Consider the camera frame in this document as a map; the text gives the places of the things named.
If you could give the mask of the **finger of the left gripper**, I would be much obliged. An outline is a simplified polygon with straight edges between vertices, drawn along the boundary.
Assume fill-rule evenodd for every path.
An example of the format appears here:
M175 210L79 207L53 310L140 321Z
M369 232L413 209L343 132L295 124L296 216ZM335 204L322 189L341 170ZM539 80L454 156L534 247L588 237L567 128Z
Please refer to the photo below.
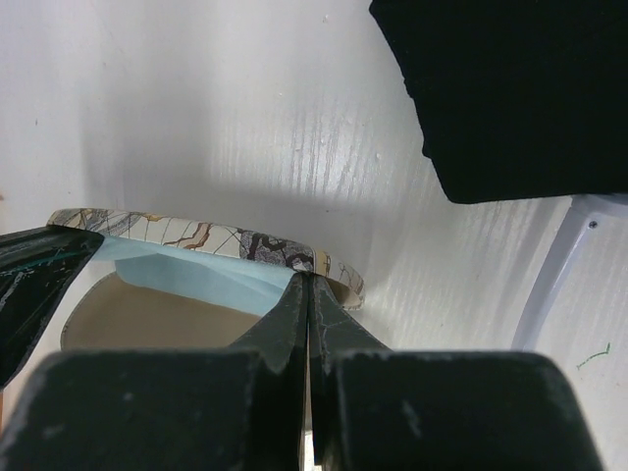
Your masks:
M1 386L22 371L104 236L46 226L1 236Z

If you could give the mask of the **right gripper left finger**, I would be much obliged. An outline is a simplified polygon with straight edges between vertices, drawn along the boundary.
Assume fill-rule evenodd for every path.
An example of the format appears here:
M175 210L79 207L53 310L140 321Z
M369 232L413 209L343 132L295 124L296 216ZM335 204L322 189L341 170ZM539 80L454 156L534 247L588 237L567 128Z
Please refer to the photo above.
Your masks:
M297 470L309 280L223 348L77 350L33 372L5 470Z

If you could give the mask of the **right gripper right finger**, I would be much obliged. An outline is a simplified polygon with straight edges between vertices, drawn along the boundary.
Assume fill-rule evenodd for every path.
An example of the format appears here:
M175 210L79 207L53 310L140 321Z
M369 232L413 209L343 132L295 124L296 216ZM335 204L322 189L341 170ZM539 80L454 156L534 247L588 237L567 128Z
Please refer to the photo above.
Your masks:
M600 470L560 369L537 353L393 350L309 282L315 462L325 470Z

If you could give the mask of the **map print glasses case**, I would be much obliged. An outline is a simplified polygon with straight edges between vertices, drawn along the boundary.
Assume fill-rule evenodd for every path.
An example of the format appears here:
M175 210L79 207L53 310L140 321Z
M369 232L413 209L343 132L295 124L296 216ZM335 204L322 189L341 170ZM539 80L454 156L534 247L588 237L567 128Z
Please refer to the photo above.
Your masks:
M325 279L345 309L359 309L364 301L364 280L350 265L325 250L273 235L99 208L58 210L48 223L104 238L121 237L286 267L294 275ZM60 337L63 349L222 347L265 316L133 286L125 283L113 266L113 272L95 283L69 315Z

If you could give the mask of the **light blue cleaning cloth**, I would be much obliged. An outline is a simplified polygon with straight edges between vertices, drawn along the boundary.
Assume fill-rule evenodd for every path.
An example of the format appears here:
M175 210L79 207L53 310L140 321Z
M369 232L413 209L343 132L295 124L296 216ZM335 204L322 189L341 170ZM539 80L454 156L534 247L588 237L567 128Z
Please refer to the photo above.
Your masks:
M286 267L112 236L93 259L112 262L127 284L258 317L279 302L294 275Z

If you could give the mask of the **white frame sunglasses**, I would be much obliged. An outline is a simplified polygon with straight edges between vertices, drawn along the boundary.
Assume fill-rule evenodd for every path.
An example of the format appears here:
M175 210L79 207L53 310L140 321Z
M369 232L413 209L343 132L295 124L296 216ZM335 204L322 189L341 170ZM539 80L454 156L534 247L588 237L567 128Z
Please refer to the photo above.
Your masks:
M529 351L536 347L542 327L579 251L589 235L609 218L627 219L626 193L572 197L519 318L512 349Z

